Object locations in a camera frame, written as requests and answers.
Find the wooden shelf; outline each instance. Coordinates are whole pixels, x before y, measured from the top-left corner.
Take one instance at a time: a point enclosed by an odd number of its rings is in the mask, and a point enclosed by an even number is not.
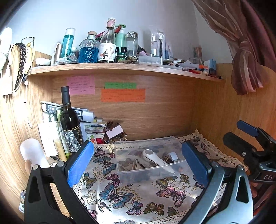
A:
[[[194,74],[192,72],[180,71],[171,68],[162,68],[148,65],[131,64],[109,64],[109,63],[85,63],[57,65],[41,68],[33,68],[30,75],[57,76],[57,75],[78,75],[78,74],[133,74],[159,77],[192,77],[205,79],[214,82],[223,82],[222,79],[209,77],[206,75]]]

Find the white wall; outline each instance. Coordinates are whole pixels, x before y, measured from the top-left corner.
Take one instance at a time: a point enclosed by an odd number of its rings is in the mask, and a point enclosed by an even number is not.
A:
[[[226,39],[213,31],[194,6],[197,21],[199,44],[202,47],[202,60],[214,58],[217,63],[232,63],[232,56]]]
[[[148,52],[149,25],[165,32],[174,57],[191,57],[192,46],[199,44],[191,0],[28,0],[7,26],[12,28],[13,42],[34,36],[35,49],[51,55],[66,28],[76,28],[76,47],[89,31],[104,31],[109,17],[126,24],[126,32],[138,32],[139,45]]]

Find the black beaded chain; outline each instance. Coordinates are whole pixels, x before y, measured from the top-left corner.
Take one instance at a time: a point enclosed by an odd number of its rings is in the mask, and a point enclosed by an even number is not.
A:
[[[14,90],[17,89],[17,87],[19,85],[19,82],[22,78],[22,72],[23,72],[23,69],[24,69],[25,61],[26,61],[25,60],[26,59],[26,46],[25,46],[25,44],[17,43],[15,45],[20,48],[20,59],[19,59],[18,75],[16,77],[16,83],[15,83]]]

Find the blue liquid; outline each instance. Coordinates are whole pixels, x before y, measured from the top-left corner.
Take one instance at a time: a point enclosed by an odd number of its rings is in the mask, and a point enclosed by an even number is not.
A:
[[[73,45],[74,36],[73,35],[65,35],[63,38],[63,47],[61,51],[61,57],[66,58],[66,56],[70,55],[71,48]]]
[[[79,63],[97,63],[99,48],[83,47],[79,51]]]

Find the blue liquid bottle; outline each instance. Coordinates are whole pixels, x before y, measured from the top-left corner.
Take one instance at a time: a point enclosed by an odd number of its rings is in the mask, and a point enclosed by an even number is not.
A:
[[[63,38],[63,48],[61,51],[61,58],[66,58],[66,56],[70,55],[71,48],[73,45],[74,35],[75,35],[75,28],[67,28],[65,31],[65,35]]]
[[[88,32],[87,39],[81,42],[79,63],[97,63],[100,42],[95,40],[97,33]]]

